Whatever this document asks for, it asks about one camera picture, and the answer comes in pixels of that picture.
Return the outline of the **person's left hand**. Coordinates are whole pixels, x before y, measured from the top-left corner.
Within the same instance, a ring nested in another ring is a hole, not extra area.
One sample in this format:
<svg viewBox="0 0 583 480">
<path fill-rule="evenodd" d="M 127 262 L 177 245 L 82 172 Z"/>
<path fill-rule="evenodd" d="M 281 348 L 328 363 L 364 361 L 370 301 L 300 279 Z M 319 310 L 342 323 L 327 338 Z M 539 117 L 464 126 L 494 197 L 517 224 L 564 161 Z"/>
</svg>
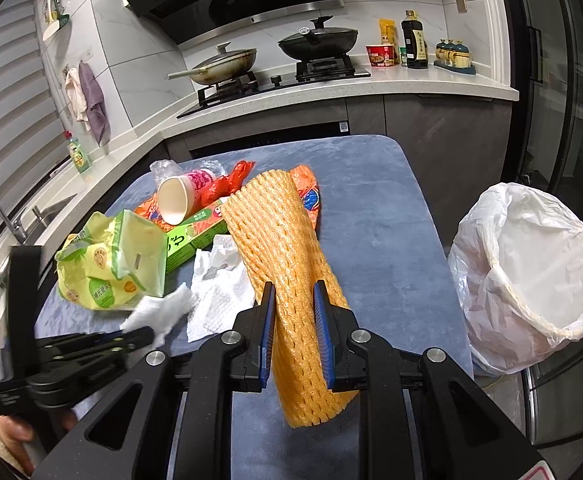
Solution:
<svg viewBox="0 0 583 480">
<path fill-rule="evenodd" d="M 0 442 L 25 474 L 31 474 L 34 470 L 25 444 L 34 442 L 37 436 L 28 422 L 18 417 L 0 415 Z"/>
</svg>

